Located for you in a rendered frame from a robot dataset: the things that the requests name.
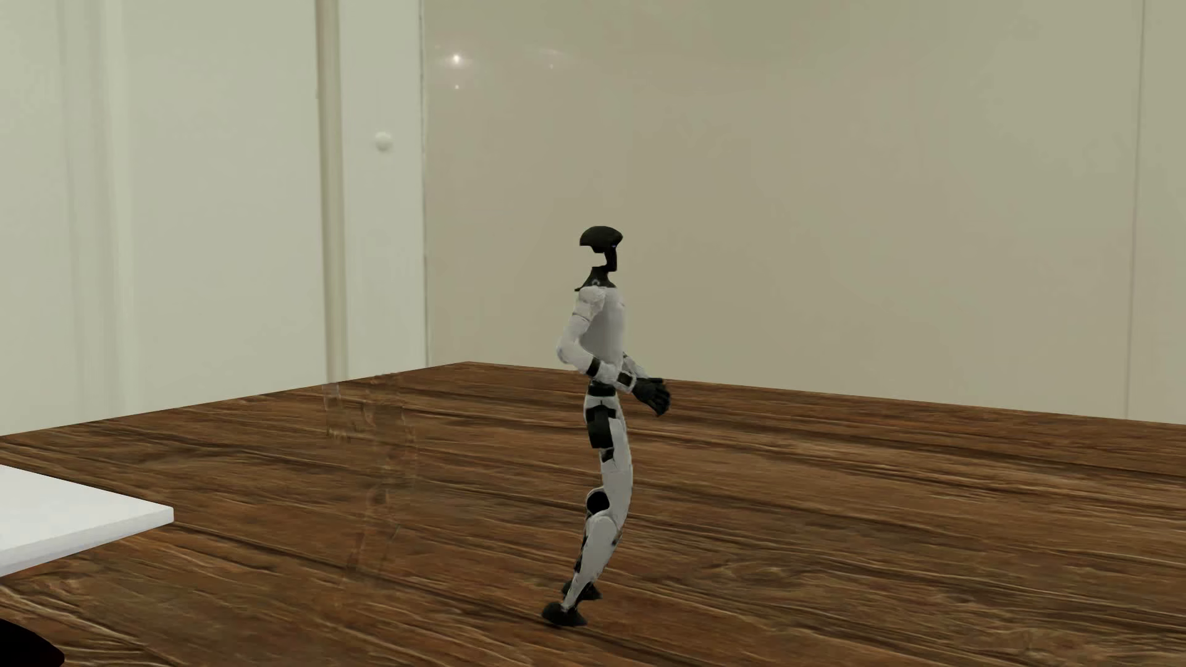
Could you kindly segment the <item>white left robot leg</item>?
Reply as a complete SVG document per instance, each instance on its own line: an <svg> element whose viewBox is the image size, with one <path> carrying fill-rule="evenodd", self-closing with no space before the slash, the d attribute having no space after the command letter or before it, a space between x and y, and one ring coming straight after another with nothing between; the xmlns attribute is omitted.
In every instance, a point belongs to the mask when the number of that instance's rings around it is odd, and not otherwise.
<svg viewBox="0 0 1186 667"><path fill-rule="evenodd" d="M584 558L584 552L585 552L585 547L586 547L587 540L588 540L588 533L586 532L585 535L582 536L580 553L579 553L579 555L578 555L578 558L576 558L576 560L574 563L574 566L573 566L573 574L570 576L570 579L568 582L563 583L563 585L562 585L562 587L560 590L560 597L561 597L561 599L565 599L568 596L568 593L570 593L570 583L573 583L573 578L576 577L576 574L580 572L580 568L582 568L582 558ZM592 582L587 583L580 590L580 593L576 597L578 603L584 602L584 601L598 601L598 599L601 599L601 593L597 589L597 584L592 583Z"/></svg>

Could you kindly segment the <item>white door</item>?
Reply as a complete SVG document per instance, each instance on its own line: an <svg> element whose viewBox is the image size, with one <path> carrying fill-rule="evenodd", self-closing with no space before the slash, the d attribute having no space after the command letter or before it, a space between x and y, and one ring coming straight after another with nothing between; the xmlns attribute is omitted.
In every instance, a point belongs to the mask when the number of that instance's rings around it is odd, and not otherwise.
<svg viewBox="0 0 1186 667"><path fill-rule="evenodd" d="M421 0L340 0L339 25L352 380L426 366Z"/></svg>

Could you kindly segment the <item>black rounded object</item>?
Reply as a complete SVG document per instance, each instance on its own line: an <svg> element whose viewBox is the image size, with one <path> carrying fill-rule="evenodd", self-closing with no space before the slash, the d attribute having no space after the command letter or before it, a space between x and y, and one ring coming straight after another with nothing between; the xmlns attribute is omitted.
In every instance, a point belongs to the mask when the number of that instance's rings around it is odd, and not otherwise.
<svg viewBox="0 0 1186 667"><path fill-rule="evenodd" d="M62 667L63 652L37 633L0 618L0 667Z"/></svg>

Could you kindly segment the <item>white robot leg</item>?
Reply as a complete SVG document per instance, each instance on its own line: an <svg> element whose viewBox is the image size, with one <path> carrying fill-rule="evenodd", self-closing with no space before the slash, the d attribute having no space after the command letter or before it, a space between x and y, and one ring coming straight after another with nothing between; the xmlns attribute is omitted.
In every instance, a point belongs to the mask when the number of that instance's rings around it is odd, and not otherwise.
<svg viewBox="0 0 1186 667"><path fill-rule="evenodd" d="M579 555L578 555L578 558L576 558L576 560L574 563L574 566L573 566L573 574L570 576L570 579L568 582L563 583L563 585L562 585L562 587L560 590L560 597L561 597L561 599L565 599L568 596L568 593L570 593L570 583L573 583L573 578L576 577L576 574L580 572L580 568L582 568L582 558L584 558L584 552L585 552L585 547L586 547L587 540L588 540L588 533L586 532L585 535L582 536L580 553L579 553ZM578 603L584 602L584 601L598 601L598 599L601 599L601 593L597 589L597 584L592 583L592 582L587 583L580 590L580 593L576 597Z"/></svg>
<svg viewBox="0 0 1186 667"><path fill-rule="evenodd" d="M591 447L598 452L601 483L585 498L584 535L588 533L582 568L570 583L565 599L550 602L542 610L542 618L556 627L581 627L586 620L579 611L576 597L587 583L597 583L616 553L624 532L633 487L633 466L629 445L629 430L616 396L585 398L585 423Z"/></svg>

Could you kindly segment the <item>beige vertical post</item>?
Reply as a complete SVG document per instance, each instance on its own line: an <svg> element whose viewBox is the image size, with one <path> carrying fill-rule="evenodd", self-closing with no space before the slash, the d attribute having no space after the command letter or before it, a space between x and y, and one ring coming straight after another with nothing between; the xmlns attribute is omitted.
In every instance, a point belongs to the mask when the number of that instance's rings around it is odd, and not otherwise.
<svg viewBox="0 0 1186 667"><path fill-rule="evenodd" d="M347 239L339 0L314 0L327 380L347 377Z"/></svg>

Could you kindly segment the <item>black robot head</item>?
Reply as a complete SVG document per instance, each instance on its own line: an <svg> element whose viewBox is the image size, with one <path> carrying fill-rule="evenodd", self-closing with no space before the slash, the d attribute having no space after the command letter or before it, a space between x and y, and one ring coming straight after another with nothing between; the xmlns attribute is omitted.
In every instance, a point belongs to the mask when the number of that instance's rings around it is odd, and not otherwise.
<svg viewBox="0 0 1186 667"><path fill-rule="evenodd" d="M616 228L608 225L594 225L589 227L581 234L579 246L593 250L594 254L602 255L604 263L594 266L592 269L604 274L610 274L618 269L616 247L621 243L623 239L623 233L616 230Z"/></svg>

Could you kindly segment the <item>white table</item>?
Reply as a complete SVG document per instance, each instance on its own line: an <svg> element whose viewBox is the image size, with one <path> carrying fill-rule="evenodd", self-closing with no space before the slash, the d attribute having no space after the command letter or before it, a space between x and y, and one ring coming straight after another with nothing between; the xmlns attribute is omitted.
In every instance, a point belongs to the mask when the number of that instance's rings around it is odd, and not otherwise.
<svg viewBox="0 0 1186 667"><path fill-rule="evenodd" d="M168 506L0 465L0 578L173 520Z"/></svg>

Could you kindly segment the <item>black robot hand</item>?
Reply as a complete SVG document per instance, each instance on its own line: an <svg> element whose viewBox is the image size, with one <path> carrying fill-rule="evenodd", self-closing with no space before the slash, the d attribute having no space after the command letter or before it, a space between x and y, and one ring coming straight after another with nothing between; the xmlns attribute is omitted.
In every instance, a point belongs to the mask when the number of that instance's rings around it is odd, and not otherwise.
<svg viewBox="0 0 1186 667"><path fill-rule="evenodd" d="M671 405L671 394L662 377L637 376L631 394L645 404L656 417L663 417Z"/></svg>

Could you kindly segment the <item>white right robot leg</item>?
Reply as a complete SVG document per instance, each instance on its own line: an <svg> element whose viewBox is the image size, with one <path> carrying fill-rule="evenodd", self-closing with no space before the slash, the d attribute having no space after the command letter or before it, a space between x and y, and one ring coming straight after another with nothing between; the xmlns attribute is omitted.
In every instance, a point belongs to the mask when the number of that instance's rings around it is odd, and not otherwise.
<svg viewBox="0 0 1186 667"><path fill-rule="evenodd" d="M570 583L565 599L550 602L542 610L542 618L556 627L581 627L586 620L579 611L576 597L587 583L597 583L616 553L624 532L633 487L633 466L629 445L629 430L616 396L585 398L585 423L591 447L598 452L601 483L585 498L584 535L588 533L582 568Z"/></svg>

